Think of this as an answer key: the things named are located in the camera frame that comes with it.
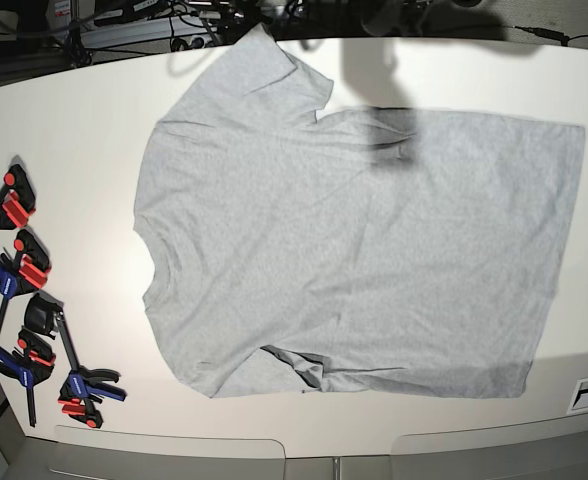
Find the blue red bar clamp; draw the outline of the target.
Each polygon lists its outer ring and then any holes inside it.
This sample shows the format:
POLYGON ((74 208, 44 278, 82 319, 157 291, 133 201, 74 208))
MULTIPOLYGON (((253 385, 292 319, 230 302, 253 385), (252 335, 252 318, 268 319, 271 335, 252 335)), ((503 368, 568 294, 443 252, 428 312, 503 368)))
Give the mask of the blue red bar clamp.
POLYGON ((26 226, 35 204, 36 195, 26 171, 18 163, 11 165, 0 187, 0 230, 26 226))
POLYGON ((71 339, 63 307, 58 303, 35 294, 28 302, 24 323, 33 333, 52 339, 55 338, 54 332, 58 333, 70 365, 58 397, 61 411, 89 428, 100 429, 103 417, 96 404, 105 398, 124 402, 127 397, 126 391, 117 386, 120 374, 110 369, 87 369, 82 365, 71 339))
POLYGON ((25 389, 29 425, 35 427, 37 416, 34 389, 50 378, 56 355, 45 340, 26 327, 22 327, 18 333, 17 346, 11 352, 0 346, 0 373, 18 381, 25 389))
POLYGON ((0 254, 0 334, 10 301, 41 290, 51 270, 50 257, 38 238, 27 228, 14 239, 15 255, 0 254))

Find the grey T-shirt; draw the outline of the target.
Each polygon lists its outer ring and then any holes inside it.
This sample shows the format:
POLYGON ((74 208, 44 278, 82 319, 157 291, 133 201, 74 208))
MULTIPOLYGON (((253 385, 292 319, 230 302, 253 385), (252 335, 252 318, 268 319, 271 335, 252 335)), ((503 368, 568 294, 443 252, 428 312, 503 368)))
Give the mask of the grey T-shirt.
POLYGON ((147 318, 210 398, 517 398, 558 284, 580 126, 325 114, 330 79, 256 26, 160 119, 134 228, 147 318))

